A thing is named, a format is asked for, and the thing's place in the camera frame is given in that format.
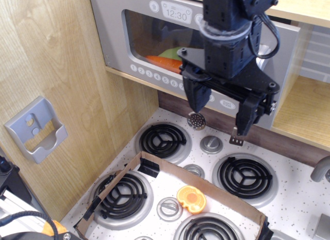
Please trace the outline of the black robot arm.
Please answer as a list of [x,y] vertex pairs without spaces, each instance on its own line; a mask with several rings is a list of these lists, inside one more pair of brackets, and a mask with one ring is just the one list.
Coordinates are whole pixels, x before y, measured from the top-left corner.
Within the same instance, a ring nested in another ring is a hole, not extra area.
[[257,65],[261,29],[279,32],[266,11],[278,0],[203,0],[202,49],[182,48],[180,73],[191,109],[198,113],[212,91],[239,102],[237,135],[248,134],[274,111],[280,86]]

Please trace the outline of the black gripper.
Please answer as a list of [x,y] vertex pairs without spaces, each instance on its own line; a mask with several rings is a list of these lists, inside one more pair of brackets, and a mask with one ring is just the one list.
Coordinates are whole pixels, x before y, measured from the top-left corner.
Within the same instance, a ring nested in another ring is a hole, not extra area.
[[233,43],[205,41],[203,49],[182,47],[180,73],[191,109],[199,113],[215,90],[239,102],[236,114],[238,136],[273,113],[279,84],[264,73],[257,59],[269,59],[276,51],[259,53],[259,41],[246,38]]

